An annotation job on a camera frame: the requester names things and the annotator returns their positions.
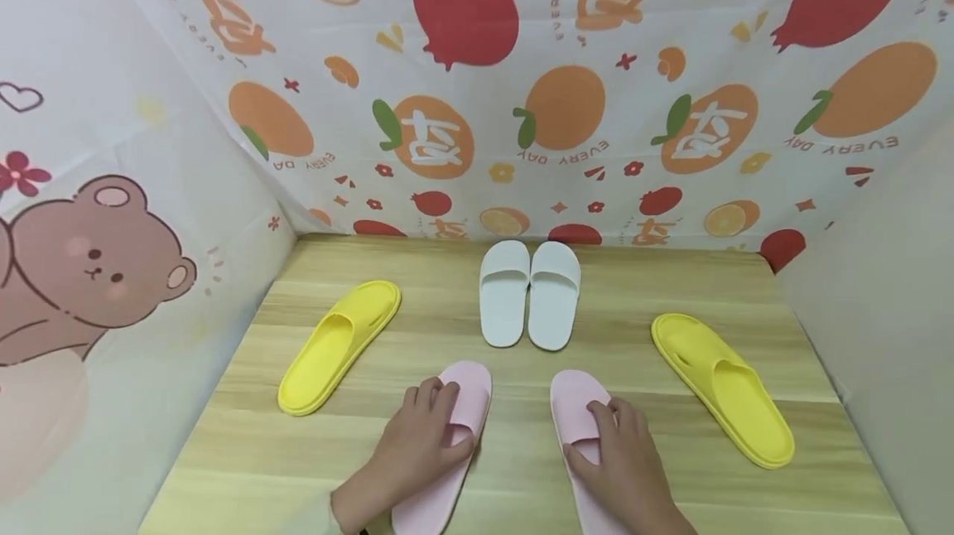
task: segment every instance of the wooden surface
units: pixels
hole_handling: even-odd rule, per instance
[[[408,385],[461,359],[487,365],[494,399],[447,535],[580,533],[548,404],[551,378],[566,368],[646,412],[700,535],[908,532],[758,255],[575,246],[575,329],[569,346],[547,353],[526,334],[510,349],[483,341],[487,247],[328,235],[297,243],[140,533],[276,533],[368,459]],[[340,296],[375,278],[401,287],[401,310],[322,409],[283,415],[277,385],[297,351]],[[752,465],[659,357],[649,328],[665,311],[708,323],[755,367],[795,434],[790,466]]]

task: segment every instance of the white slipper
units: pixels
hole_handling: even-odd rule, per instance
[[[531,266],[531,341],[546,351],[570,342],[576,299],[580,296],[580,261],[571,248],[546,241],[533,254]]]
[[[514,346],[523,335],[531,254],[520,241],[501,241],[479,265],[479,327],[492,347]]]

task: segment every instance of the yellow slipper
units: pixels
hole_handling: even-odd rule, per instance
[[[278,406],[295,416],[318,410],[400,305],[401,291],[385,280],[358,285],[341,297],[278,384]]]
[[[653,321],[659,354],[696,393],[742,454],[766,470],[789,464],[795,437],[759,375],[695,317],[663,314]]]

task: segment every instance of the pink cheek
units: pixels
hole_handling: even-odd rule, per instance
[[[129,292],[129,289],[124,284],[109,285],[106,289],[106,298],[108,301],[119,301],[119,299],[126,297],[127,292]]]
[[[80,255],[85,255],[89,251],[89,246],[89,239],[84,238],[84,236],[75,236],[65,242],[65,254],[69,255],[70,258],[77,258]]]

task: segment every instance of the sleeve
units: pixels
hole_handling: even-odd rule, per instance
[[[343,535],[331,513],[331,492],[309,499],[292,517],[283,535]]]

